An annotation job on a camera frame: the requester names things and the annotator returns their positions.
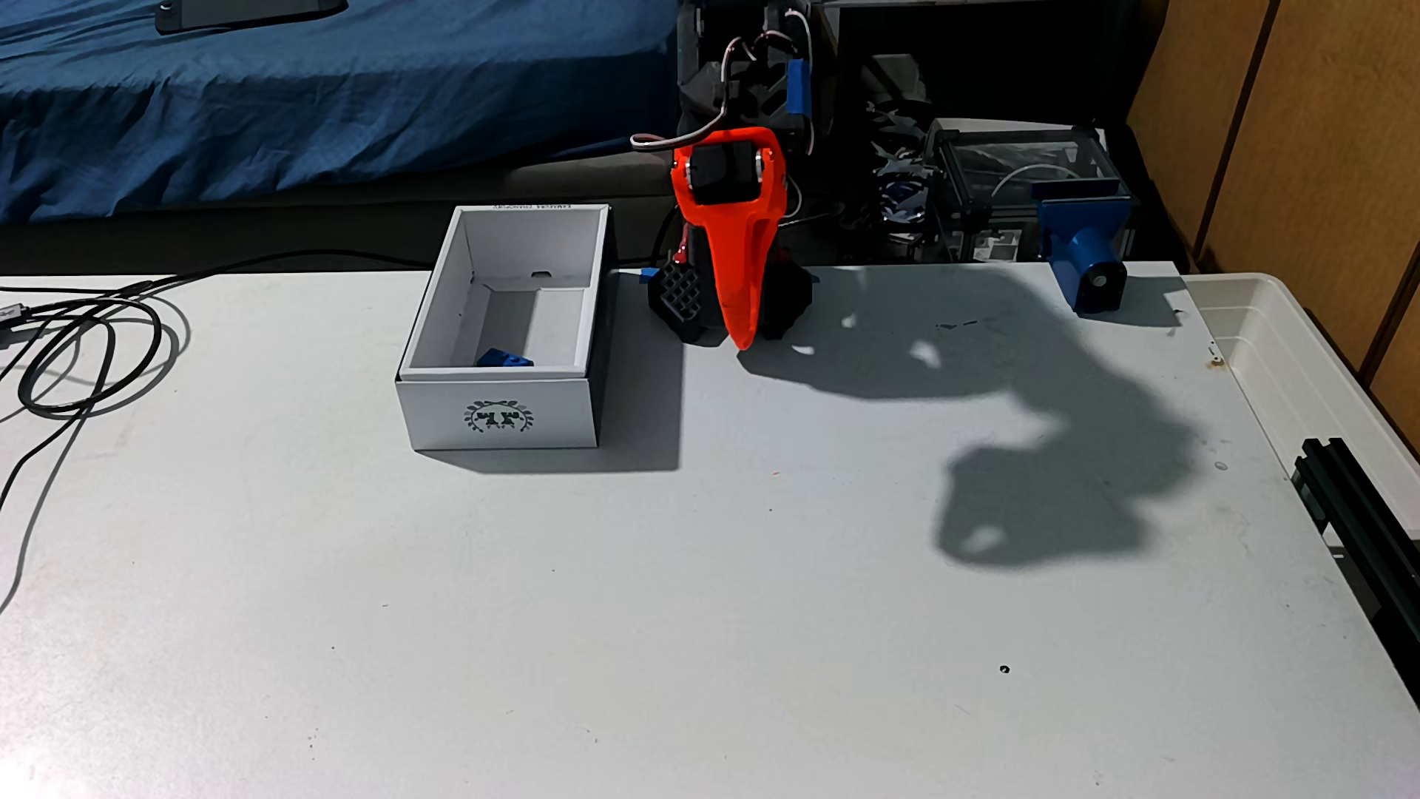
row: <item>open box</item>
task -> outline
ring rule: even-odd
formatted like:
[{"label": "open box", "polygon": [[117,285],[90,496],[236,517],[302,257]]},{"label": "open box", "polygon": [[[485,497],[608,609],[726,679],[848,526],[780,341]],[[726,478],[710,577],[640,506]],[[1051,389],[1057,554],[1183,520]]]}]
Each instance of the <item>open box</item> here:
[{"label": "open box", "polygon": [[410,446],[596,447],[615,260],[608,204],[456,207],[395,378]]}]

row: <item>orange 3d-printed part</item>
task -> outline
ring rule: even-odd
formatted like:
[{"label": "orange 3d-printed part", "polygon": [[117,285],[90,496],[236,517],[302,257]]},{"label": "orange 3d-printed part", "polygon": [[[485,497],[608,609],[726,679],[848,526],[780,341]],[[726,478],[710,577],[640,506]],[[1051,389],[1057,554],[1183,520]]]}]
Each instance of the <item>orange 3d-printed part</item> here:
[{"label": "orange 3d-printed part", "polygon": [[[697,204],[690,192],[690,152],[697,146],[748,140],[760,148],[760,196],[746,202]],[[764,261],[788,209],[784,152],[768,128],[716,131],[692,146],[676,149],[670,169],[676,200],[686,221],[706,228],[714,285],[724,326],[736,346],[747,349],[760,326]]]}]

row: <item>wooden wall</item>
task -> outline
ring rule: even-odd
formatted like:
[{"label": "wooden wall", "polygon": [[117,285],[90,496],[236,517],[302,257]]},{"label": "wooden wall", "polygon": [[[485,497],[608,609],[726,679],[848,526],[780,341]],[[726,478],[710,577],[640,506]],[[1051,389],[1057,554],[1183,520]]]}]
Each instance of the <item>wooden wall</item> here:
[{"label": "wooden wall", "polygon": [[1282,0],[1203,263],[1281,277],[1362,368],[1417,241],[1420,3]]},{"label": "wooden wall", "polygon": [[1172,0],[1129,109],[1149,176],[1191,248],[1268,0]]}]

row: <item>bed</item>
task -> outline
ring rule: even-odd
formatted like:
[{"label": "bed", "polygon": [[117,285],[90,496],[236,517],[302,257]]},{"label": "bed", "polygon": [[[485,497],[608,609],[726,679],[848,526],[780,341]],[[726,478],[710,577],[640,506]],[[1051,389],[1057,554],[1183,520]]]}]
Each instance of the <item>bed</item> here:
[{"label": "bed", "polygon": [[674,0],[351,0],[160,37],[151,0],[0,3],[0,223],[109,216],[669,126]]}]

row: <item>blue mount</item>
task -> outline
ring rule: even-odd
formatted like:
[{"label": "blue mount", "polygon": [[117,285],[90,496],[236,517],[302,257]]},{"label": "blue mount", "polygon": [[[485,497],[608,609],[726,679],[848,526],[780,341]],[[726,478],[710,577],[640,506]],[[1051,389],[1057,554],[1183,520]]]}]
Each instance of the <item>blue mount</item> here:
[{"label": "blue mount", "polygon": [[1127,272],[1115,253],[1115,234],[1129,220],[1133,200],[1118,196],[1119,180],[1042,180],[1031,184],[1041,223],[1041,255],[1075,312],[1119,309]]}]

